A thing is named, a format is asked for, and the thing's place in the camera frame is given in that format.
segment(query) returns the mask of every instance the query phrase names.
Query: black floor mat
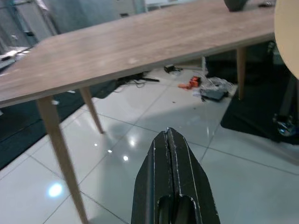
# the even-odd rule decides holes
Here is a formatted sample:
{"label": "black floor mat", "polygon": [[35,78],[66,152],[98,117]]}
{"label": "black floor mat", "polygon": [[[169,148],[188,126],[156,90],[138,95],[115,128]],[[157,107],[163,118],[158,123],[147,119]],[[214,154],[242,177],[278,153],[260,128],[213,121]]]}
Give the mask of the black floor mat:
{"label": "black floor mat", "polygon": [[[267,80],[255,85],[245,85],[244,100],[234,95],[221,121],[221,126],[239,132],[249,133],[269,138],[277,142],[299,144],[299,136],[284,137],[277,131],[272,119],[279,112],[284,93],[290,77],[289,72],[276,71]],[[297,118],[296,98],[294,98],[291,113]]]}
{"label": "black floor mat", "polygon": [[[90,90],[92,96],[105,98],[114,91],[116,85],[116,81],[108,81],[91,86]],[[75,94],[61,93],[55,95],[54,99],[60,102],[57,110],[61,121],[84,104],[79,91]],[[35,101],[1,110],[4,114],[0,116],[0,170],[46,134]]]}

